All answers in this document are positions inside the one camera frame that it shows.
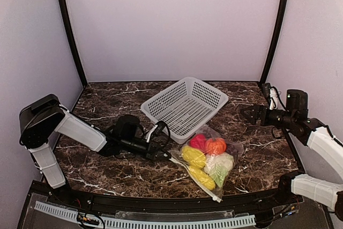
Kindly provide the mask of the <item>clear zip top bag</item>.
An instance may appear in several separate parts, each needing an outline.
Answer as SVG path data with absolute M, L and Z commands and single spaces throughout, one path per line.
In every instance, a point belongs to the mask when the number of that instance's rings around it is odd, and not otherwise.
M 204 125 L 182 147 L 170 151 L 170 160 L 183 167 L 199 188 L 220 203 L 223 187 L 243 152 L 243 144 L 230 142 Z

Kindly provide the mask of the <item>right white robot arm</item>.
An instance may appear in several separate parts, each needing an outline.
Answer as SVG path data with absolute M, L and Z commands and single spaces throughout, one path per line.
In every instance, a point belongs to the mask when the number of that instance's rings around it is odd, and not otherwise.
M 251 124 L 259 122 L 261 126 L 273 126 L 292 134 L 342 176 L 342 142 L 328 125 L 308 117 L 308 94 L 302 90 L 288 90 L 283 109 L 276 108 L 273 96 L 269 99 L 268 106 L 251 105 L 242 108 L 240 113 Z M 296 195 L 309 198 L 330 208 L 342 219 L 341 184 L 314 178 L 304 171 L 294 171 L 280 178 L 273 194 L 278 204 L 285 204 Z

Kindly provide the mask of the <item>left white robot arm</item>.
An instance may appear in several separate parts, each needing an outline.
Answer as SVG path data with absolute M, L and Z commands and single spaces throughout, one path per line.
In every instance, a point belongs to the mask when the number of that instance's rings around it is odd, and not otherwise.
M 76 195 L 67 187 L 66 176 L 49 144 L 53 134 L 73 139 L 104 157 L 126 151 L 153 161 L 171 158 L 166 151 L 171 133 L 165 122 L 159 121 L 145 132 L 138 117 L 123 115 L 111 127 L 100 130 L 70 112 L 54 94 L 48 94 L 22 109 L 19 124 L 19 144 L 30 152 L 35 166 L 64 205 L 72 205 Z

